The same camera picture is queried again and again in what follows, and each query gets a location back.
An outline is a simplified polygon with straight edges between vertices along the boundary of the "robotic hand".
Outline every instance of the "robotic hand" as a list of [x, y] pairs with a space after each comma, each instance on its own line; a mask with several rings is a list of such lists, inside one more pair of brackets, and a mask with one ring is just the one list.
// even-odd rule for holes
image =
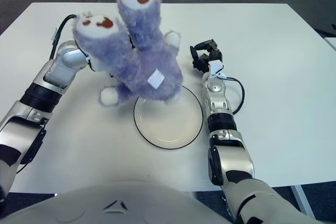
[[[196, 50], [210, 47], [209, 57], [198, 58]], [[220, 186], [226, 197], [227, 210], [235, 223], [319, 223], [303, 215], [261, 180], [254, 179], [254, 166], [237, 131], [228, 100], [225, 97], [225, 80], [222, 59], [212, 58], [213, 53], [222, 54], [213, 40], [191, 47], [194, 68], [205, 72], [203, 75], [204, 109], [209, 128], [208, 171], [214, 185]], [[209, 72], [203, 66], [206, 62]]]
[[54, 59], [60, 32], [66, 21], [74, 17], [69, 15], [63, 21], [55, 35], [49, 61], [0, 122], [0, 204], [4, 203], [18, 166], [30, 163], [41, 147], [53, 109], [76, 73], [90, 62], [73, 40], [62, 43]]

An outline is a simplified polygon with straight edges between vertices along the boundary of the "white plate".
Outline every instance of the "white plate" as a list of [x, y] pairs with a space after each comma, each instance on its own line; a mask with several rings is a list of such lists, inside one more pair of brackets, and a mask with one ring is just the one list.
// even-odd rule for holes
[[198, 136], [203, 114], [200, 102], [183, 87], [175, 102], [138, 98], [134, 107], [135, 124], [151, 144], [163, 149], [185, 147]]

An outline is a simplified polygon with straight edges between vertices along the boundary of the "white table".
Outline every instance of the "white table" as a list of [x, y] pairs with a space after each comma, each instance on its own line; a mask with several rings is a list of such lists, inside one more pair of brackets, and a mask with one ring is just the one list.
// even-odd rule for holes
[[[47, 60], [55, 27], [71, 13], [117, 15], [116, 4], [34, 3], [0, 37], [0, 116]], [[336, 51], [286, 4], [163, 4], [162, 30], [182, 34], [178, 62], [201, 97], [189, 46], [215, 39], [226, 73], [246, 89], [235, 116], [256, 177], [272, 187], [336, 180]], [[71, 39], [71, 26], [60, 42]], [[149, 180], [184, 191], [215, 190], [208, 179], [207, 128], [189, 146], [165, 151], [145, 141], [128, 106], [102, 108], [105, 73], [86, 68], [62, 98], [37, 156], [12, 191], [64, 193], [109, 180]], [[235, 107], [239, 88], [229, 86]]]
[[328, 44], [336, 50], [336, 38], [324, 38]]

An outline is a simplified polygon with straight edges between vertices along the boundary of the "purple plush toy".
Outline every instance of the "purple plush toy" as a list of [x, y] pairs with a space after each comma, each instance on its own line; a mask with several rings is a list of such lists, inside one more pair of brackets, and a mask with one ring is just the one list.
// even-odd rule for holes
[[173, 100], [183, 81], [176, 62], [180, 37], [173, 31], [161, 33], [161, 0], [117, 1], [127, 29], [102, 15], [80, 16], [73, 29], [80, 48], [105, 64], [118, 80], [101, 92], [101, 103], [121, 104], [133, 95]]

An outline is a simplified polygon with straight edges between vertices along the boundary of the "silver robot arm segment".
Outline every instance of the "silver robot arm segment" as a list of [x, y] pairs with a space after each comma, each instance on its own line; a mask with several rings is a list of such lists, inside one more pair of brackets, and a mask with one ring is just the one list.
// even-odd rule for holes
[[210, 131], [209, 178], [221, 187], [235, 223], [319, 223], [300, 213], [266, 183], [254, 179], [254, 166], [225, 97], [220, 60], [203, 75], [204, 109]]
[[30, 163], [39, 150], [54, 107], [86, 65], [87, 57], [75, 42], [64, 42], [56, 58], [42, 67], [22, 98], [1, 120], [0, 204], [13, 184], [19, 164]]

